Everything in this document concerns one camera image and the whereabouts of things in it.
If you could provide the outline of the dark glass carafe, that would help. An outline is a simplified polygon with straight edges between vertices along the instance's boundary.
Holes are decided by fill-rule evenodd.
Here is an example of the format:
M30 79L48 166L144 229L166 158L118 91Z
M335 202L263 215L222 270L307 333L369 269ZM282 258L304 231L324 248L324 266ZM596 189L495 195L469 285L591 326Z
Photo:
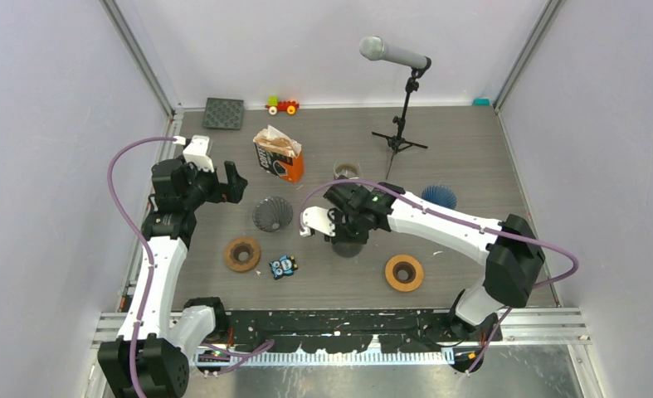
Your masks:
M364 244L353 242L338 242L332 244L333 252L343 258L353 258L361 253Z

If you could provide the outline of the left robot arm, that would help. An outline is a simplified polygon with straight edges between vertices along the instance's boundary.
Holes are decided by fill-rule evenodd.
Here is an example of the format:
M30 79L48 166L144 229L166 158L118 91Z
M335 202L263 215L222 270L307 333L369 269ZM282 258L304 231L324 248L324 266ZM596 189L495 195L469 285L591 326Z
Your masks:
M114 340L102 342L98 362L116 397L181 397L190 361L205 339L221 342L229 322L219 298L193 298L171 319L179 272L203 204L239 203L248 181L226 161L226 182L184 157L153 165L151 212L139 229L144 248L139 283Z

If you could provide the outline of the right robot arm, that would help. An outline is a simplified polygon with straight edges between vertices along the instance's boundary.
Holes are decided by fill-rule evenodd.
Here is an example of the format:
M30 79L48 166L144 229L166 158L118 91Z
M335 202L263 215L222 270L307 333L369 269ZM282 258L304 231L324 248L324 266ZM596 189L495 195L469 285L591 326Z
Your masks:
M529 223L508 215L502 221L469 216L426 201L402 187L380 182L367 188L341 180L324 199L332 244L368 241L370 231L413 235L452 249L485 269L483 277L462 290L448 314L447 332L469 340L503 308L523 308L546 256Z

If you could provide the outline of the grey ribbed dripper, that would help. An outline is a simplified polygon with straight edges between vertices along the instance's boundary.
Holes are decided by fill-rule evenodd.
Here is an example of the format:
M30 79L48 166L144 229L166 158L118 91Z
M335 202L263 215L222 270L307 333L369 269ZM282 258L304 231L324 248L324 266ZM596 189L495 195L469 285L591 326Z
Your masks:
M252 220L258 230L274 233L284 230L292 222L293 215L289 201L283 197L266 197L254 207Z

